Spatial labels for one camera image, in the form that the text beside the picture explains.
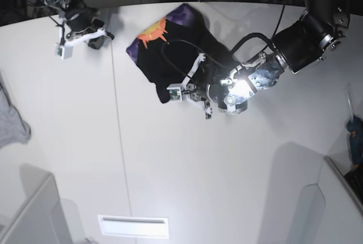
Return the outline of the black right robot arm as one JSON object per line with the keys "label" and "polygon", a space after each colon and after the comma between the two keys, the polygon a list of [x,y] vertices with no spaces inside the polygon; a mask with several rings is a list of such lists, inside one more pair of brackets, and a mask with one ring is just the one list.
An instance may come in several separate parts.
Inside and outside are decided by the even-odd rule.
{"label": "black right robot arm", "polygon": [[55,10],[60,18],[61,23],[57,23],[60,39],[55,44],[58,56],[66,57],[80,43],[98,50],[105,39],[115,38],[104,28],[105,23],[98,19],[99,10],[88,6],[85,0],[41,0],[41,5]]}

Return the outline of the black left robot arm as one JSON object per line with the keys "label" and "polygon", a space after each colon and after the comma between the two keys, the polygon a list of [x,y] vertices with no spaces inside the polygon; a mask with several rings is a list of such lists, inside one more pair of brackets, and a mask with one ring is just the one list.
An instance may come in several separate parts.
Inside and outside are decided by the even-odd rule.
{"label": "black left robot arm", "polygon": [[333,51],[350,24],[350,0],[304,0],[305,9],[290,27],[267,38],[260,32],[242,37],[224,63],[205,51],[183,82],[181,95],[201,102],[206,117],[211,103],[228,115],[247,109],[247,102],[261,90],[273,87],[290,70],[298,73]]}

